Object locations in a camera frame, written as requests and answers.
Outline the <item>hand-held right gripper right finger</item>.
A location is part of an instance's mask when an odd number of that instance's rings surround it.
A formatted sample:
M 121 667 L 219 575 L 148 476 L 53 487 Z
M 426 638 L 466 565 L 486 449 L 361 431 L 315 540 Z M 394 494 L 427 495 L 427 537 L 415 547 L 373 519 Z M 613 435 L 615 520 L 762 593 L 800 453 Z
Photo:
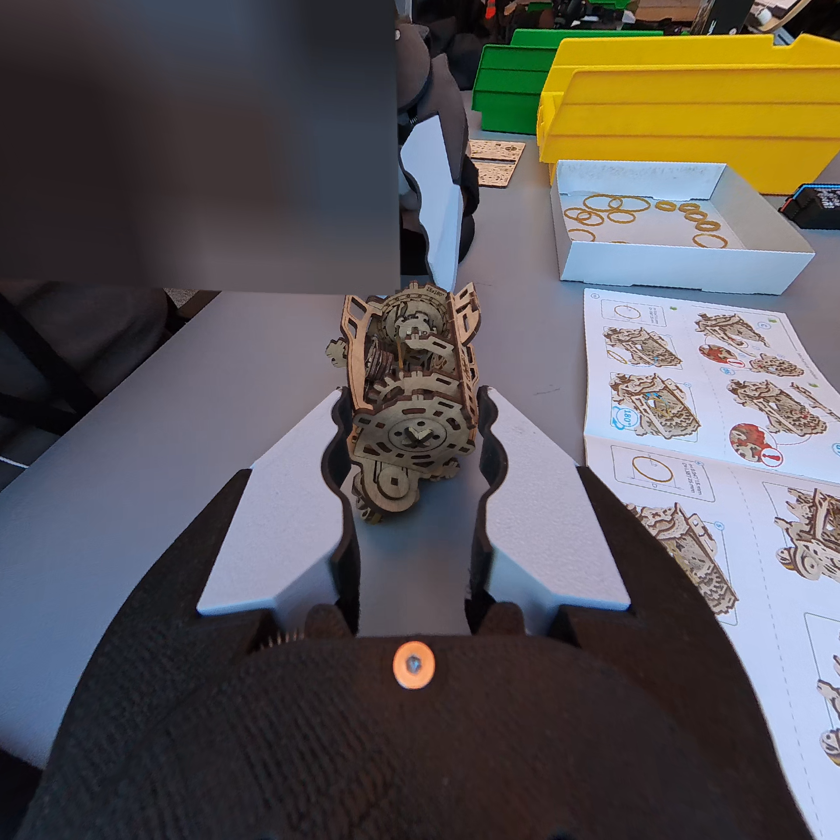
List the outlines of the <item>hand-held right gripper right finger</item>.
M 477 633 L 493 602 L 521 608 L 546 635 L 561 605 L 625 611 L 624 582 L 577 466 L 494 388 L 478 392 L 483 438 L 467 620 Z

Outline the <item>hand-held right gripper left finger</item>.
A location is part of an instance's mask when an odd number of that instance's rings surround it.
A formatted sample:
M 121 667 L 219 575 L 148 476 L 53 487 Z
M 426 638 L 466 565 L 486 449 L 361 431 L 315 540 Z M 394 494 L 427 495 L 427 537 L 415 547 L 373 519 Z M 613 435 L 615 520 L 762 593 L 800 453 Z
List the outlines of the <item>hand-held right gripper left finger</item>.
M 329 603 L 358 632 L 360 552 L 341 491 L 351 425 L 350 391 L 339 388 L 252 465 L 199 613 L 269 609 L 292 634 L 312 606 Z

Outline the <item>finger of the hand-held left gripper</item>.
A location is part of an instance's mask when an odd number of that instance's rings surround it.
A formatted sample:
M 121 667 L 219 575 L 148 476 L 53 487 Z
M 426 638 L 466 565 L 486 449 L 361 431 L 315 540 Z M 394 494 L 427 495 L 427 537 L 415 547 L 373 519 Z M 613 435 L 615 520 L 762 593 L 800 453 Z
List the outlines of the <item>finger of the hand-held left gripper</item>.
M 400 166 L 419 195 L 419 223 L 427 243 L 429 274 L 438 287 L 452 291 L 459 264 L 463 197 L 451 177 L 437 114 L 414 127 L 402 146 Z

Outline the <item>wooden mechanical model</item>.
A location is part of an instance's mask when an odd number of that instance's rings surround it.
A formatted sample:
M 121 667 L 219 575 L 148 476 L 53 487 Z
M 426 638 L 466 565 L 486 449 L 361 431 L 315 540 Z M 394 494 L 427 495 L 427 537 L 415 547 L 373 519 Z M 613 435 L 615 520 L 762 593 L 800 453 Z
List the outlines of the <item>wooden mechanical model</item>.
M 456 293 L 413 281 L 389 297 L 344 299 L 341 339 L 326 350 L 348 372 L 353 493 L 363 520 L 406 511 L 420 480 L 456 476 L 474 451 L 480 327 L 473 283 Z

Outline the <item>group of rubber bands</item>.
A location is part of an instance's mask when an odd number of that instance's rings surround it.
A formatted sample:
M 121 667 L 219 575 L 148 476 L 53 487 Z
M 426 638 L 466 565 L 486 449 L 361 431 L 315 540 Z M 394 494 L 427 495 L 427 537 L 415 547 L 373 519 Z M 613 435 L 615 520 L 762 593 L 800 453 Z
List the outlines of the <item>group of rubber bands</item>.
M 574 242 L 710 249 L 742 246 L 710 201 L 574 193 L 562 194 L 560 205 Z

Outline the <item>white cardboard box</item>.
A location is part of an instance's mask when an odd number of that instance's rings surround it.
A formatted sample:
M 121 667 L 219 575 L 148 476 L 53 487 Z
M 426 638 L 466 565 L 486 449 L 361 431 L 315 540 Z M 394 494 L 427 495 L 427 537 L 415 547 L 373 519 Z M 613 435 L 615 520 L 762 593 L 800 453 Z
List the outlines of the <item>white cardboard box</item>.
M 574 193 L 710 201 L 742 246 L 572 241 L 560 196 Z M 814 257 L 795 228 L 738 173 L 721 163 L 561 161 L 550 196 L 562 280 L 779 295 Z

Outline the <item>green storage bin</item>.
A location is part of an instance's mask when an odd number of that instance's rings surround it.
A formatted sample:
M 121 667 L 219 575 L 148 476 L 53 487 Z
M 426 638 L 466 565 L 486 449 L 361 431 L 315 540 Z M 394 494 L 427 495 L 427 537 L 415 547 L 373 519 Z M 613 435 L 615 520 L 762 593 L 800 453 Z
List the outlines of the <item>green storage bin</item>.
M 485 45 L 472 109 L 485 131 L 535 134 L 539 99 L 564 39 L 658 37 L 660 31 L 519 28 L 508 45 Z

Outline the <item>illustrated instruction booklet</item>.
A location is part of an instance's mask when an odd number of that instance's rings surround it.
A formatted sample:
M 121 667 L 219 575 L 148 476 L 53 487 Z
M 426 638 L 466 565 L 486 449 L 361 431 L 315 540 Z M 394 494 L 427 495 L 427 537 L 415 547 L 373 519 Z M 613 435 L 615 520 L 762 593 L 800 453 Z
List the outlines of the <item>illustrated instruction booklet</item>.
M 838 838 L 838 393 L 778 312 L 588 289 L 584 330 L 588 466 L 717 615 Z

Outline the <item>yellow storage bin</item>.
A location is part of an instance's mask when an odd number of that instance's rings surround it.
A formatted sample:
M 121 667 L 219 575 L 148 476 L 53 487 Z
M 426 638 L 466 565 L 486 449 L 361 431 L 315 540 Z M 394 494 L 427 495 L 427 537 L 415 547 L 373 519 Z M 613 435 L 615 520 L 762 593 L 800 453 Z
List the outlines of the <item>yellow storage bin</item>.
M 838 152 L 837 66 L 589 67 L 542 93 L 540 159 L 725 163 L 790 194 Z
M 574 70 L 580 68 L 838 64 L 838 42 L 813 35 L 801 35 L 789 46 L 775 45 L 771 35 L 566 38 L 558 47 L 543 91 L 565 90 Z

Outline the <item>person's grey sweater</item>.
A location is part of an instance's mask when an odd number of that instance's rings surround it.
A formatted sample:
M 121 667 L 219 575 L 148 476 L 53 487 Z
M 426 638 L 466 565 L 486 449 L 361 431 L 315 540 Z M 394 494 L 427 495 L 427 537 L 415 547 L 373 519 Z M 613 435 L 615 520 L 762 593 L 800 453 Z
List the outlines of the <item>person's grey sweater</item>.
M 2 295 L 102 398 L 170 334 L 163 289 L 2 280 Z

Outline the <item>black battery with blue edge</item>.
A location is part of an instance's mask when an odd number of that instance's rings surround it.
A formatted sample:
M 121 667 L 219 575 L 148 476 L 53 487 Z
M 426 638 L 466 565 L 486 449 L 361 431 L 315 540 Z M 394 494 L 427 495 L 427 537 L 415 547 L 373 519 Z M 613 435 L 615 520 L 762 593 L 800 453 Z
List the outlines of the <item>black battery with blue edge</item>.
M 840 228 L 839 184 L 805 183 L 789 196 L 779 212 L 801 229 Z

